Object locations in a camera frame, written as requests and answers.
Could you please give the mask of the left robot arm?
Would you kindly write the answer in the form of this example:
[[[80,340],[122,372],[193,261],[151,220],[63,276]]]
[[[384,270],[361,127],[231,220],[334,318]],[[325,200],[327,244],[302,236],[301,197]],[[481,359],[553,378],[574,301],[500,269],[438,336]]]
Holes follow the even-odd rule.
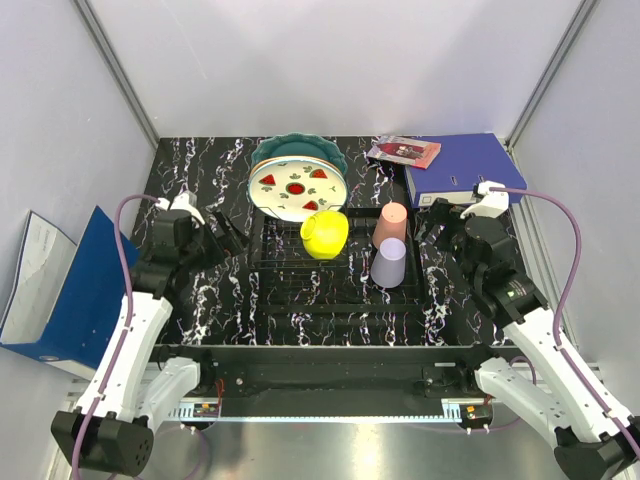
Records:
[[[134,477],[149,461],[158,428],[181,399],[208,394],[216,372],[206,360],[175,356],[142,383],[156,340],[193,273],[241,254],[247,236],[222,213],[210,226],[191,206],[157,214],[151,242],[129,271],[118,320],[98,369],[70,412],[59,411],[51,433],[72,469]]]

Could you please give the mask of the watermelon pattern white plate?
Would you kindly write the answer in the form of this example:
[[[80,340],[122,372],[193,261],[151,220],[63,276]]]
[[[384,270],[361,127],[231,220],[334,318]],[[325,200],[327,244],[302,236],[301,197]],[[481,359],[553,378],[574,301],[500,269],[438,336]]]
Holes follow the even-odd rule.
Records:
[[[256,165],[248,179],[248,195],[266,216],[301,223],[322,211],[339,211],[348,187],[340,173],[303,156],[283,156]]]

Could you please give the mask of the teal scalloped plate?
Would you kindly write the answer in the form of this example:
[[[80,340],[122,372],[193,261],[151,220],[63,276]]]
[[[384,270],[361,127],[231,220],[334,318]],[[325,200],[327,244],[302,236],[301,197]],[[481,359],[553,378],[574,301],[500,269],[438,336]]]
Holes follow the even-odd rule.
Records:
[[[251,155],[252,166],[255,167],[265,160],[283,156],[317,158],[332,164],[343,176],[348,171],[345,155],[334,142],[317,135],[298,132],[277,135],[263,140]]]

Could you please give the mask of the yellow bowl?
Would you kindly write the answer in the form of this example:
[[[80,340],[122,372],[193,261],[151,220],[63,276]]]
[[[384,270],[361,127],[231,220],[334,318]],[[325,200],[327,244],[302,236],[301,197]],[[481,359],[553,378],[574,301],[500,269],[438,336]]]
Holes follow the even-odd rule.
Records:
[[[331,260],[344,248],[349,232],[345,214],[322,211],[308,217],[301,225],[300,237],[306,252],[317,260]]]

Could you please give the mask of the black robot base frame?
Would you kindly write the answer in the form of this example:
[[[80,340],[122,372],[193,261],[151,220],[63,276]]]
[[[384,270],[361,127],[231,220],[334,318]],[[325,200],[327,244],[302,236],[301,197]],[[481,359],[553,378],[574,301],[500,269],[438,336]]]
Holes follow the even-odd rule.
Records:
[[[484,402],[470,361],[490,348],[179,346],[158,345],[151,361],[173,357],[204,363],[191,398],[222,389],[225,421],[412,421],[444,412],[443,400]]]

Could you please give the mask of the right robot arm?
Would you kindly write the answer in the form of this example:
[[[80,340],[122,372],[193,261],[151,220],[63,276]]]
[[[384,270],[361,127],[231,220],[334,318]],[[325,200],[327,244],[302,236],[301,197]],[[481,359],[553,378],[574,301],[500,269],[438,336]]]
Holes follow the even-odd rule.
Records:
[[[639,419],[555,327],[554,312],[520,267],[500,215],[438,198],[423,213],[419,235],[440,230],[434,247],[453,256],[479,312],[515,344],[546,387],[515,373],[486,345],[473,346],[462,359],[455,387],[504,403],[547,442],[567,478],[611,479],[639,460]]]

